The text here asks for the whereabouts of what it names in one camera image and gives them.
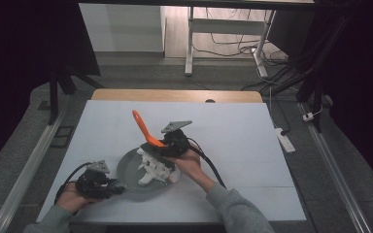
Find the gray sweatshirt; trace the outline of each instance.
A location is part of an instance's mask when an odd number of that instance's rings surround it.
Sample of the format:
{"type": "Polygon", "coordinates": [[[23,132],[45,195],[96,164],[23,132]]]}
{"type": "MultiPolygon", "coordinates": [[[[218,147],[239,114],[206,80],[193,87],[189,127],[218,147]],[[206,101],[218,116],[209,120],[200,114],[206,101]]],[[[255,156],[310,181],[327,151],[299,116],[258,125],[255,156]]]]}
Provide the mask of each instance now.
{"type": "MultiPolygon", "coordinates": [[[[208,192],[207,200],[214,206],[228,233],[274,232],[262,212],[235,189],[228,191],[216,183],[208,192]]],[[[23,233],[69,233],[71,217],[71,213],[52,206],[39,224],[27,225],[23,233]]]]}

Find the person's left hand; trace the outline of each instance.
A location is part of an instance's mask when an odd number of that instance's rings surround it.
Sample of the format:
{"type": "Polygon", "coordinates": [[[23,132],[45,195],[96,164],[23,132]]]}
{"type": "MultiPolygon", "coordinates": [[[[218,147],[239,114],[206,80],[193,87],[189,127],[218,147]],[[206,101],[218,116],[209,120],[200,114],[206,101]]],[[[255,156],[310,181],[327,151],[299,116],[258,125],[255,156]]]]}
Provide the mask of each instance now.
{"type": "Polygon", "coordinates": [[[75,183],[68,183],[55,205],[73,214],[89,203],[100,201],[102,201],[102,199],[83,197],[77,190],[75,183]]]}

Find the plate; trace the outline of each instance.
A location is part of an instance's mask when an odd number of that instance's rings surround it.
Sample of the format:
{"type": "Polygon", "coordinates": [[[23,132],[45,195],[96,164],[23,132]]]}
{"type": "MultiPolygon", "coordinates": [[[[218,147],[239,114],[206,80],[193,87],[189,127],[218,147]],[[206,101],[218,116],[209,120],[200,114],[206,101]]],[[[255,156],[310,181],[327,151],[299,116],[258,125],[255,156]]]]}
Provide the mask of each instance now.
{"type": "Polygon", "coordinates": [[[131,192],[152,192],[170,184],[152,180],[145,186],[138,185],[138,181],[144,177],[146,171],[145,169],[138,169],[142,163],[142,155],[137,153],[137,150],[138,148],[129,151],[123,156],[117,166],[118,179],[126,190],[131,192]]]}

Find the hand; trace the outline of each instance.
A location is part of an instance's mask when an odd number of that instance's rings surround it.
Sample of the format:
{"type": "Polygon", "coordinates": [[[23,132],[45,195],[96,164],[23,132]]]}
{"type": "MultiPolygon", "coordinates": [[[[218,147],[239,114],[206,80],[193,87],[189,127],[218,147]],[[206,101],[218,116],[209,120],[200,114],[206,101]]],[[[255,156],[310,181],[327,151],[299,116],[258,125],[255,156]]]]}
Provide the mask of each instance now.
{"type": "Polygon", "coordinates": [[[188,150],[180,157],[165,157],[174,162],[180,170],[189,176],[193,181],[198,183],[205,192],[208,192],[213,186],[214,181],[211,180],[201,169],[201,157],[193,150],[188,150]]]}
{"type": "Polygon", "coordinates": [[[100,201],[102,200],[83,197],[77,190],[75,183],[68,183],[55,205],[73,214],[89,203],[100,201]]]}

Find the orange handle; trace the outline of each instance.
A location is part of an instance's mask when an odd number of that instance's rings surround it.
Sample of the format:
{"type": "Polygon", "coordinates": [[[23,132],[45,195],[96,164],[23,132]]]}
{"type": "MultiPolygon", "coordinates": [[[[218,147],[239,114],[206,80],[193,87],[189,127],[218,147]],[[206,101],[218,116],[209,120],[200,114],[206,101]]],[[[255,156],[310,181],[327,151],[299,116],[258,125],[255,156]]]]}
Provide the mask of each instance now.
{"type": "Polygon", "coordinates": [[[132,110],[132,115],[134,115],[136,123],[138,124],[139,128],[145,136],[145,139],[149,144],[160,148],[165,147],[165,145],[163,145],[159,140],[151,136],[150,132],[148,132],[147,126],[145,125],[144,121],[142,120],[138,112],[136,112],[136,110],[132,110]]]}

